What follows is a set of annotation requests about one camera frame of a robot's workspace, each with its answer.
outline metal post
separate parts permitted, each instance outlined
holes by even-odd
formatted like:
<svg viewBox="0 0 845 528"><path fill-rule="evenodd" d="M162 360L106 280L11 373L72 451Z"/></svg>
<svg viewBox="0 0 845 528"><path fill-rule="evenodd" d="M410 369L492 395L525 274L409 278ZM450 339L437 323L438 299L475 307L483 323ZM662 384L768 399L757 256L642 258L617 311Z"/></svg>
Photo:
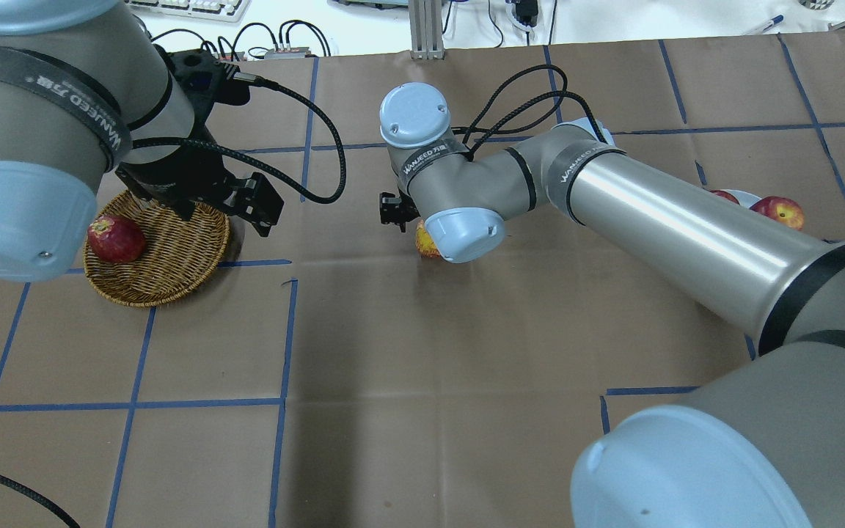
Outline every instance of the metal post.
<svg viewBox="0 0 845 528"><path fill-rule="evenodd" d="M443 58L442 0L409 0L413 60Z"/></svg>

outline white keyboard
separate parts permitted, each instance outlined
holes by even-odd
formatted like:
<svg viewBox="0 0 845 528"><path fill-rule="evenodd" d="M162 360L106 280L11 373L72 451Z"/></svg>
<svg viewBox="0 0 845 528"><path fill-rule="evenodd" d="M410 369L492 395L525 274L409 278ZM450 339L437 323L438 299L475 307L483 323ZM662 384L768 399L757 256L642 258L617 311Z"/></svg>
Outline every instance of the white keyboard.
<svg viewBox="0 0 845 528"><path fill-rule="evenodd" d="M161 13L205 20L239 21L252 0L123 0L133 13Z"/></svg>

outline woven basket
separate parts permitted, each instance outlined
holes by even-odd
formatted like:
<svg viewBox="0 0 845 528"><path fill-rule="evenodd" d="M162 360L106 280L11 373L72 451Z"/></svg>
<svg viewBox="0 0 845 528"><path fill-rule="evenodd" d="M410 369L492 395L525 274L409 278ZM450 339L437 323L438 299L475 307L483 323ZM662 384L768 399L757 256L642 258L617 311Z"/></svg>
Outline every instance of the woven basket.
<svg viewBox="0 0 845 528"><path fill-rule="evenodd" d="M177 301L204 283L224 257L230 238L225 214L197 204L184 221L158 202L144 203L129 191L100 214L134 220L145 234L145 253L132 262L105 262L84 244L84 274L104 298L125 307L157 307Z"/></svg>

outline gray band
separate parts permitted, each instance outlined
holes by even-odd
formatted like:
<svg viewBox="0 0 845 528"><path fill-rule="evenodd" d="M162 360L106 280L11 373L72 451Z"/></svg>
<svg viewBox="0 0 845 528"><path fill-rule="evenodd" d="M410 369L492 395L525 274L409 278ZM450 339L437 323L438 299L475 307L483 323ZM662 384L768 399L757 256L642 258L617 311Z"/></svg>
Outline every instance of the gray band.
<svg viewBox="0 0 845 528"><path fill-rule="evenodd" d="M624 154L624 150L613 147L611 144L600 143L593 139L583 139L563 148L557 154L553 163L549 165L544 177L546 196L551 204L559 208L567 217L572 218L581 224L581 221L573 214L573 207L569 199L573 191L573 183L579 171L593 160L596 156L605 153Z"/></svg>
<svg viewBox="0 0 845 528"><path fill-rule="evenodd" d="M449 154L464 154L467 151L469 151L467 147L455 138L437 140L410 154L403 162L403 166L399 170L395 170L396 177L403 184L403 189L409 189L410 181L413 181L416 174L419 174L433 161L444 158Z"/></svg>
<svg viewBox="0 0 845 528"><path fill-rule="evenodd" d="M130 131L120 113L70 71L34 54L0 47L0 83L43 97L83 123L100 140L107 171L120 164L130 151Z"/></svg>

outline pen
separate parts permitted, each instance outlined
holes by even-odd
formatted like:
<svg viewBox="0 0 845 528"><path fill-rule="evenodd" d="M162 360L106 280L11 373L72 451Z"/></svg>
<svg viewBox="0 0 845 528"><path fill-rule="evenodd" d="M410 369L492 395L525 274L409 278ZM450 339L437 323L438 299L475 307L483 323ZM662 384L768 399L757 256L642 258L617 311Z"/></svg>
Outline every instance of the pen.
<svg viewBox="0 0 845 528"><path fill-rule="evenodd" d="M765 31L768 31L772 27L777 26L781 21L784 20L784 15L778 15L777 17L772 18L770 21L765 21L761 26L753 27L751 30L748 30L742 34L762 34Z"/></svg>

